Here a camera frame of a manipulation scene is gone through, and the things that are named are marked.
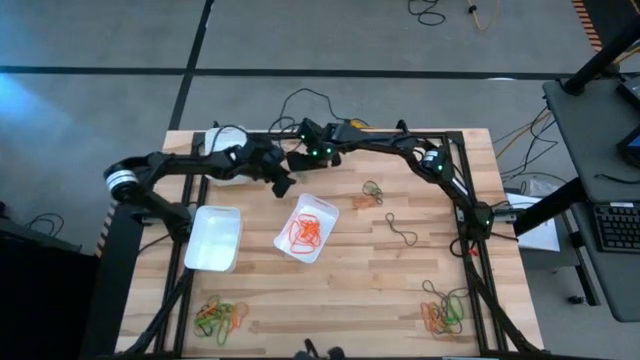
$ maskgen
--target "floor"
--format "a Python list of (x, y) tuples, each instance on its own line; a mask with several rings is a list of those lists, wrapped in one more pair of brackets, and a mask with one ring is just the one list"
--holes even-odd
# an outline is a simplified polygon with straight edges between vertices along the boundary
[[(92, 253), (109, 203), (102, 180), (107, 166), (158, 150), (168, 128), (204, 129), (218, 121), (264, 129), (286, 96), (301, 87), (329, 95), (338, 115), (377, 127), (405, 119), (412, 128), (485, 127), (497, 139), (542, 110), (543, 79), (571, 73), (593, 55), (570, 0), (503, 2), (500, 20), (482, 34), (473, 29), (462, 0), (438, 4), (447, 20), (437, 27), (418, 24), (404, 1), (218, 0), (198, 53), (199, 46), (192, 50), (206, 4), (2, 2), (0, 200), (14, 220), (59, 213), (66, 222), (59, 237)], [(495, 3), (477, 5), (487, 21)], [(187, 66), (427, 73), (424, 79), (184, 78)], [(640, 62), (623, 68), (640, 70)], [(77, 71), (87, 74), (65, 73)], [(176, 101), (189, 84), (186, 101)], [(293, 98), (287, 114), (331, 120), (324, 100), (309, 94)], [(545, 135), (559, 146), (527, 170), (571, 179), (575, 170), (557, 128)], [(502, 171), (520, 165), (529, 141), (499, 158)], [(503, 145), (496, 144), (496, 152)], [(505, 186), (518, 188), (530, 176)], [(606, 305), (565, 304), (566, 288), (578, 286), (574, 273), (527, 275), (549, 350), (629, 359), (640, 351), (632, 341), (640, 325), (616, 323)]]

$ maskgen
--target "pile of rubber bands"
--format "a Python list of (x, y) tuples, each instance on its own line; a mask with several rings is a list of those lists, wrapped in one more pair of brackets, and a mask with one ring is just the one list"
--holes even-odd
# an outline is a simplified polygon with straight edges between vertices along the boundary
[(431, 280), (422, 282), (424, 291), (435, 294), (440, 298), (440, 303), (435, 301), (420, 303), (422, 321), (424, 327), (437, 338), (438, 335), (459, 335), (462, 333), (462, 319), (464, 319), (464, 307), (461, 299), (469, 296), (466, 288), (457, 288), (447, 294), (435, 289)]
[(194, 335), (210, 337), (215, 334), (218, 345), (223, 346), (229, 334), (242, 325), (242, 320), (248, 314), (249, 305), (246, 303), (224, 303), (220, 301), (220, 296), (213, 295), (196, 314)]
[(315, 215), (299, 214), (289, 226), (291, 253), (312, 254), (322, 245), (320, 221)]
[(362, 193), (367, 196), (373, 197), (374, 199), (376, 199), (376, 203), (378, 203), (378, 205), (382, 205), (382, 196), (384, 194), (382, 193), (382, 189), (380, 189), (375, 181), (367, 180), (364, 185), (362, 185)]

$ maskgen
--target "black keyboard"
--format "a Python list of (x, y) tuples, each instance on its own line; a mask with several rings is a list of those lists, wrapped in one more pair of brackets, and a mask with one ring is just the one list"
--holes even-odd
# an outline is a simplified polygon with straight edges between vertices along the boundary
[(640, 254), (640, 209), (593, 205), (593, 214), (600, 251)]

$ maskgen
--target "wooden table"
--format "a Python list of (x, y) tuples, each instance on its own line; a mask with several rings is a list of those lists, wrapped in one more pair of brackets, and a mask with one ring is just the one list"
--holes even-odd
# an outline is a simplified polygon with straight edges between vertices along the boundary
[[(489, 204), (504, 200), (488, 130), (462, 131), (478, 199)], [(163, 151), (189, 153), (192, 135), (191, 131), (167, 133)], [(350, 357), (477, 355), (468, 298), (463, 301), (461, 335), (434, 338), (421, 318), (420, 302), (438, 300), (422, 290), (424, 280), (432, 280), (443, 292), (466, 287), (462, 261), (448, 249), (457, 230), (452, 203), (442, 190), (414, 175), (400, 157), (366, 151), (344, 156), (339, 167), (306, 174), (283, 199), (276, 199), (270, 185), (264, 183), (210, 187), (207, 204), (233, 206), (242, 212), (240, 253), (232, 274), (196, 272), (183, 355), (291, 357), (304, 348), (305, 338), (312, 339), (322, 353), (341, 346)], [(384, 204), (355, 209), (352, 199), (362, 195), (367, 180), (377, 182), (384, 191)], [(192, 200), (198, 182), (196, 177)], [(184, 176), (165, 177), (156, 191), (179, 202), (183, 184)], [(326, 246), (311, 265), (273, 246), (273, 238), (302, 193), (340, 208)], [(388, 212), (395, 214), (396, 227), (419, 234), (414, 247), (390, 231), (385, 221)], [(496, 224), (494, 231), (513, 236), (507, 225)], [(150, 227), (142, 245), (164, 234), (164, 226)], [(528, 340), (542, 347), (517, 243), (492, 237), (487, 245), (501, 305)], [(118, 350), (133, 344), (160, 307), (170, 253), (171, 241), (166, 240), (139, 256)], [(242, 327), (229, 336), (224, 347), (215, 338), (193, 334), (195, 313), (214, 294), (223, 301), (243, 301), (250, 306)], [(177, 309), (168, 344), (173, 344)], [(485, 306), (483, 316), (490, 345), (495, 348)]]

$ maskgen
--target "floor tile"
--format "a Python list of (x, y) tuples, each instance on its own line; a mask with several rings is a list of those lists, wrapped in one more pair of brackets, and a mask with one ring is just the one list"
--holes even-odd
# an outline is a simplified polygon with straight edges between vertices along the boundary
[(59, 213), (58, 237), (93, 253), (110, 202), (103, 171), (162, 147), (179, 86), (179, 77), (0, 74), (0, 200), (12, 219)]
[[(495, 1), (476, 4), (486, 23)], [(484, 33), (467, 8), (442, 1), (447, 19), (429, 27), (406, 1), (219, 0), (198, 66), (573, 72), (594, 53), (569, 1), (502, 1)]]
[(7, 0), (0, 65), (185, 67), (204, 0)]

